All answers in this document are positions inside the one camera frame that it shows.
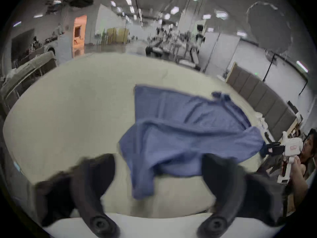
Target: man's hand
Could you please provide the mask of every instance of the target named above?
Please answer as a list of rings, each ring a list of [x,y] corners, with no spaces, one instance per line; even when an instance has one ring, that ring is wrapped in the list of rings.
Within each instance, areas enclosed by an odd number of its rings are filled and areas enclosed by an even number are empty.
[[[302,174],[302,167],[301,167],[301,163],[300,163],[300,159],[298,156],[295,156],[295,160],[292,164],[292,168],[291,168],[291,173],[290,173],[290,177],[294,177],[296,175],[303,175]]]
[[[303,201],[305,195],[307,194],[308,186],[303,177],[305,170],[305,165],[301,164],[299,157],[296,156],[294,162],[292,163],[290,173],[290,177],[293,182],[295,208],[298,208],[299,204]]]

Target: white table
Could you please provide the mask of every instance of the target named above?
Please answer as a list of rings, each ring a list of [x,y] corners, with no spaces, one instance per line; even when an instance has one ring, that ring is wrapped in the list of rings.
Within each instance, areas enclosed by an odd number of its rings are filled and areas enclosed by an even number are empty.
[[[155,195],[131,196],[129,169],[118,141],[133,125],[134,86],[172,88],[211,99],[213,91],[230,94],[252,125],[252,107],[229,85],[173,62],[128,54],[87,54],[44,75],[15,103],[3,134],[12,158],[35,184],[81,157],[115,153],[116,176],[102,198],[106,212],[148,218],[170,218],[205,210],[214,203],[201,177],[155,179]],[[241,164],[256,171],[256,154]]]
[[[147,219],[107,213],[120,228],[120,238],[195,238],[210,213],[168,219]],[[221,238],[271,238],[281,227],[270,227],[256,219],[236,218]],[[44,228],[55,238],[96,238],[82,218],[63,219]]]

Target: blue cloth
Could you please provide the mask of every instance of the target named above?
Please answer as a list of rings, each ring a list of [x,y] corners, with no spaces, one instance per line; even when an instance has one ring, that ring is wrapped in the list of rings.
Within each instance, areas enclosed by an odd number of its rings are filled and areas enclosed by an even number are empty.
[[[156,172],[200,176],[205,153],[242,162],[263,146],[258,128],[228,95],[214,100],[137,85],[135,124],[119,141],[131,172],[132,195],[153,194]]]

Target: person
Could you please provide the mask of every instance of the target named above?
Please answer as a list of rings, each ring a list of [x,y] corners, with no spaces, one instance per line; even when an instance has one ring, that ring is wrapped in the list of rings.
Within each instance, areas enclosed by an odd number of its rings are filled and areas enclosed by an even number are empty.
[[[290,182],[283,191],[283,215],[294,212],[307,194],[309,180],[313,180],[314,174],[305,180],[308,176],[308,164],[314,158],[317,152],[317,132],[311,129],[304,140],[303,149],[295,157],[291,167]],[[257,173],[268,176],[269,179],[276,181],[282,174],[283,155],[269,156],[257,170]]]
[[[303,201],[307,194],[307,191],[315,177],[315,170],[311,173],[307,180],[304,178],[304,174],[307,172],[308,161],[314,157],[317,152],[317,132],[315,129],[311,129],[306,138],[303,146],[303,150],[299,156],[295,157],[295,160],[291,168],[291,182],[294,198],[294,207],[298,208],[299,204]]]
[[[311,129],[307,138],[304,140],[303,149],[299,154],[300,170],[303,176],[307,172],[307,166],[309,161],[315,156],[317,149],[317,132],[315,129]],[[283,155],[269,156],[260,166],[257,172],[263,173],[264,170],[267,174],[275,179],[282,173]]]

